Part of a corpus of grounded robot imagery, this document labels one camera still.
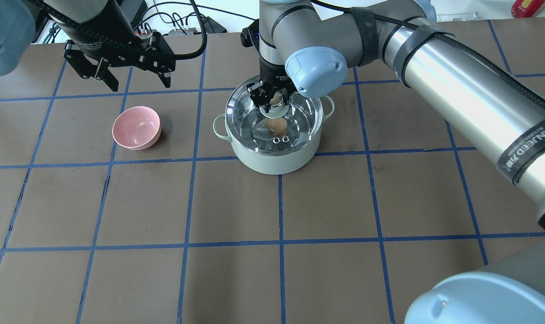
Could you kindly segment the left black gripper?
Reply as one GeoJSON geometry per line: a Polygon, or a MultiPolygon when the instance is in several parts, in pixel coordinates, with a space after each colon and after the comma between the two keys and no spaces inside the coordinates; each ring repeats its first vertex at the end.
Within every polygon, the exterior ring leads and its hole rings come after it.
{"type": "MultiPolygon", "coordinates": [[[[130,21],[115,0],[65,0],[63,4],[65,16],[113,41],[145,50],[148,54],[173,54],[167,41],[158,31],[153,31],[147,38],[135,35],[130,21]]],[[[95,78],[104,82],[113,92],[117,92],[119,82],[109,69],[134,66],[143,71],[153,72],[165,88],[170,87],[170,74],[176,69],[175,60],[145,57],[116,49],[68,23],[63,24],[63,31],[70,38],[65,43],[63,57],[79,77],[95,78]]]]}

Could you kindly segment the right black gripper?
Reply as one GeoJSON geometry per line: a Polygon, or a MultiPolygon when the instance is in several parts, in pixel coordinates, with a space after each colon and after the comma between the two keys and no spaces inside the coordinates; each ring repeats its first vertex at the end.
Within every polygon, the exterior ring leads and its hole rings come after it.
{"type": "Polygon", "coordinates": [[[286,105],[295,92],[295,85],[287,75],[283,64],[260,63],[260,73],[255,81],[246,85],[250,100],[265,113],[270,112],[274,105],[275,95],[280,95],[280,105],[286,105]]]}

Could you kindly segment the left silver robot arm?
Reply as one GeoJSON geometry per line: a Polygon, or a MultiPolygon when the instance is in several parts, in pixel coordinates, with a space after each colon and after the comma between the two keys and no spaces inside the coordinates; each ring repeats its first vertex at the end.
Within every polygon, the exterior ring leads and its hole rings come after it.
{"type": "MultiPolygon", "coordinates": [[[[0,76],[12,72],[36,36],[36,0],[0,0],[0,76]]],[[[95,78],[116,92],[111,68],[137,67],[157,76],[165,87],[176,60],[163,36],[135,35],[115,0],[46,0],[41,8],[68,35],[63,57],[83,79],[95,78]]]]}

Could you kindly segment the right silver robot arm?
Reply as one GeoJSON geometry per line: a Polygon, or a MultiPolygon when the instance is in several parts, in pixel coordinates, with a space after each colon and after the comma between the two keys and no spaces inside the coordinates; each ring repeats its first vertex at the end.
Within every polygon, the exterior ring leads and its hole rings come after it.
{"type": "MultiPolygon", "coordinates": [[[[266,116],[293,94],[320,98],[349,68],[382,61],[538,207],[545,231],[545,98],[435,22],[428,0],[342,8],[323,20],[311,0],[261,0],[241,43],[260,56],[246,86],[266,116]]],[[[406,324],[545,324],[545,241],[444,279],[414,300],[406,324]]]]}

